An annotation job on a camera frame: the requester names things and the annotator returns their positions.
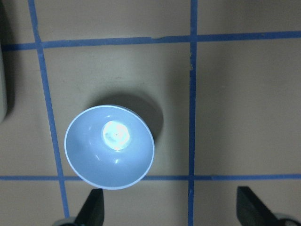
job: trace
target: plastic bowl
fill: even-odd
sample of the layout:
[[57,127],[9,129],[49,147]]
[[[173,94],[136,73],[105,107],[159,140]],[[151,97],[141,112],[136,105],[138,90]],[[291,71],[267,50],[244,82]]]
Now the plastic bowl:
[[88,184],[122,189],[139,182],[154,158],[154,139],[133,111],[117,105],[89,108],[70,123],[64,141],[67,160]]

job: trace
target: blue bowl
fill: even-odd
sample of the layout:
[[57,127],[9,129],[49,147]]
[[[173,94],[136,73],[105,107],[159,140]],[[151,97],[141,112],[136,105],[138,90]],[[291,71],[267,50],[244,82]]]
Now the blue bowl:
[[117,105],[92,107],[76,116],[66,131],[64,146],[80,178],[110,190],[139,182],[151,168],[155,149],[145,122]]

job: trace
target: bowl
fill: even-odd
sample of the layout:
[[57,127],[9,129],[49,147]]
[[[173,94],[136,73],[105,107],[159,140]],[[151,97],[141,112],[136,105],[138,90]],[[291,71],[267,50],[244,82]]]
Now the bowl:
[[154,139],[135,112],[118,105],[89,108],[70,123],[65,154],[88,184],[116,190],[139,182],[151,168]]

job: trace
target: horizontal blue line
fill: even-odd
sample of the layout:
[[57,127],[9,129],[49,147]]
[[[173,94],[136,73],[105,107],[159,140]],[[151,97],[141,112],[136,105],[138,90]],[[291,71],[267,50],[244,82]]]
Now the horizontal blue line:
[[82,39],[82,40],[57,40],[45,41],[43,48],[79,47],[79,46],[101,46],[101,45],[132,45],[132,44],[154,44],[154,43],[176,43],[189,42],[190,36],[167,36],[162,38],[135,37],[135,38],[109,38],[109,39]]
[[301,38],[301,31],[198,35],[198,42]]
[[23,44],[8,44],[8,45],[1,45],[3,52],[8,51],[17,51],[17,50],[30,50],[36,49],[36,43],[23,43]]
[[[283,180],[301,179],[301,174],[271,175],[195,175],[195,176],[145,176],[143,180]],[[59,180],[57,176],[0,176],[0,180]],[[65,176],[66,181],[81,181],[77,176]]]

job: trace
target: bowl rim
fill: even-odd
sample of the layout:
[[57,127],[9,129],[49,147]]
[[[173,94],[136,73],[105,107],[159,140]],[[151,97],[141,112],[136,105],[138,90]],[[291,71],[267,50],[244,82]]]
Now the bowl rim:
[[[152,142],[152,157],[151,157],[151,161],[150,161],[150,164],[147,168],[147,170],[135,181],[133,181],[132,183],[129,183],[129,184],[126,184],[126,185],[123,185],[123,186],[103,186],[103,185],[98,185],[96,183],[93,183],[92,181],[89,181],[87,180],[86,178],[84,178],[75,168],[74,166],[72,165],[70,159],[69,159],[69,156],[68,156],[68,153],[67,153],[67,148],[66,148],[66,142],[67,142],[67,137],[68,137],[68,133],[69,133],[69,130],[70,128],[72,127],[72,125],[74,124],[74,122],[83,114],[85,114],[86,112],[89,112],[91,110],[94,110],[94,109],[97,109],[97,108],[106,108],[106,107],[109,107],[109,108],[118,108],[118,109],[121,109],[121,110],[124,110],[130,114],[132,114],[133,116],[135,116],[144,126],[145,128],[147,129],[149,135],[150,135],[150,138],[151,138],[151,142]],[[71,168],[73,169],[73,171],[85,182],[87,182],[88,184],[94,186],[94,187],[98,187],[98,188],[102,188],[102,189],[107,189],[107,190],[118,190],[118,189],[123,189],[123,188],[127,188],[127,187],[130,187],[136,183],[138,183],[147,173],[148,171],[150,170],[151,168],[151,165],[153,163],[153,160],[154,160],[154,154],[155,154],[155,142],[154,142],[154,138],[152,136],[152,133],[149,129],[149,127],[147,126],[147,124],[145,123],[145,121],[137,114],[135,113],[134,111],[126,108],[126,107],[123,107],[123,106],[120,106],[120,105],[98,105],[98,106],[94,106],[94,107],[90,107],[84,111],[82,111],[81,113],[79,113],[69,124],[68,126],[68,129],[66,130],[66,133],[65,133],[65,138],[64,138],[64,150],[65,150],[65,155],[66,155],[66,158],[68,160],[68,163],[69,165],[71,166]]]

